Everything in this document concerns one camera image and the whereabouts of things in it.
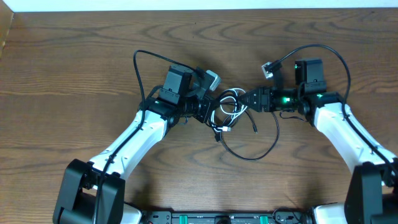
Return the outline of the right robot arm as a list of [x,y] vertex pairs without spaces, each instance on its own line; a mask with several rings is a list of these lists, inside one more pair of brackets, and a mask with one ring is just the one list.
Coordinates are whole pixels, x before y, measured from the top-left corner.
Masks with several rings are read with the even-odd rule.
[[318,205],[301,223],[397,223],[397,156],[380,145],[354,117],[337,92],[326,90],[319,58],[295,61],[295,89],[285,89],[280,62],[262,66],[273,87],[239,97],[257,112],[296,110],[324,134],[352,173],[343,203]]

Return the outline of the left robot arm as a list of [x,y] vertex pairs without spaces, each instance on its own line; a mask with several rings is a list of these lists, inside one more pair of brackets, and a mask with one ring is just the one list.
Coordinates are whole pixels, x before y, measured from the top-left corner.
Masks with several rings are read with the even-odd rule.
[[74,159],[65,169],[53,213],[54,223],[139,223],[142,212],[124,201],[126,180],[141,159],[180,118],[204,123],[220,84],[211,70],[169,67],[165,83],[139,106],[128,128],[88,162]]

